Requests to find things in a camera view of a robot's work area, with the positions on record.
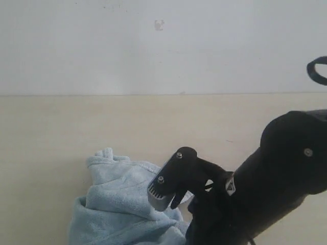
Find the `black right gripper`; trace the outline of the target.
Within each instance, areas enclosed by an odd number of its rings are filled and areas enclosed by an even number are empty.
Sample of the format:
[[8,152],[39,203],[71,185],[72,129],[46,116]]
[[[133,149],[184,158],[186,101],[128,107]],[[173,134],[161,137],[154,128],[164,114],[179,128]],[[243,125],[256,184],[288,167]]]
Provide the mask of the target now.
[[192,221],[186,244],[236,244],[235,213],[225,189],[232,172],[200,159],[187,157],[185,183],[194,198],[188,206]]

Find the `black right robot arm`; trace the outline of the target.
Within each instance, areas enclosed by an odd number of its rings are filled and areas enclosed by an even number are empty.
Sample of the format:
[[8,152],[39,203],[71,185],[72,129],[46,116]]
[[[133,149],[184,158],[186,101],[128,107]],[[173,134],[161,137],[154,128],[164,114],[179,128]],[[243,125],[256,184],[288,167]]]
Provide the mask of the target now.
[[260,146],[234,172],[218,174],[208,198],[195,198],[187,244],[253,244],[254,239],[326,191],[326,110],[290,111],[263,130]]

